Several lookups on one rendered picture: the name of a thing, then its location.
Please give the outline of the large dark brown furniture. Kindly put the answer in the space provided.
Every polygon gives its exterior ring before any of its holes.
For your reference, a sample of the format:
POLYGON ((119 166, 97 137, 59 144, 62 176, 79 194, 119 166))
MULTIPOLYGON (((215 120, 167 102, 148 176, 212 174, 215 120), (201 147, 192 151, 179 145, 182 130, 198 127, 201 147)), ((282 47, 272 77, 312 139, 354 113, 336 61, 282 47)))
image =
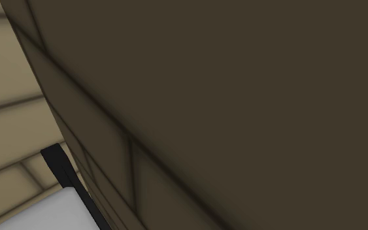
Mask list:
POLYGON ((119 230, 368 230, 368 0, 0 0, 119 230))

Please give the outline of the white furniture with black edge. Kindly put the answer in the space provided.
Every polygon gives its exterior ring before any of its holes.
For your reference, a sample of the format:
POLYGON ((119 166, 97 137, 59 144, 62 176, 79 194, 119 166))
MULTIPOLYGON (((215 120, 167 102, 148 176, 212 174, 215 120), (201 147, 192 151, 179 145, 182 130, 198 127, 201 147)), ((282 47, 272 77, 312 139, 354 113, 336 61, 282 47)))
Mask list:
POLYGON ((60 144, 41 150, 61 190, 0 224, 0 230, 112 230, 60 144))

